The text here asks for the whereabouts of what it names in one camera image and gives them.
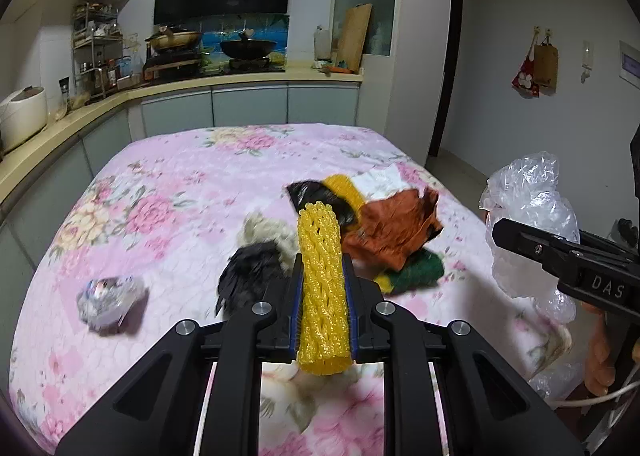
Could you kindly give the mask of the right hand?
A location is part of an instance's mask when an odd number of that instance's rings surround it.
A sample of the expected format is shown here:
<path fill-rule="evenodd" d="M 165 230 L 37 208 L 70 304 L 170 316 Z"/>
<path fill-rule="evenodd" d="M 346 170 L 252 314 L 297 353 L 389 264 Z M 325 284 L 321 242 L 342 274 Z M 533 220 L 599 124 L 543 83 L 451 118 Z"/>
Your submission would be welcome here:
<path fill-rule="evenodd" d="M 610 361 L 611 346 L 606 335 L 604 312 L 588 303 L 582 303 L 582 307 L 597 317 L 588 342 L 584 383 L 595 396 L 605 396 L 608 394 L 608 387 L 614 384 L 615 369 Z"/>

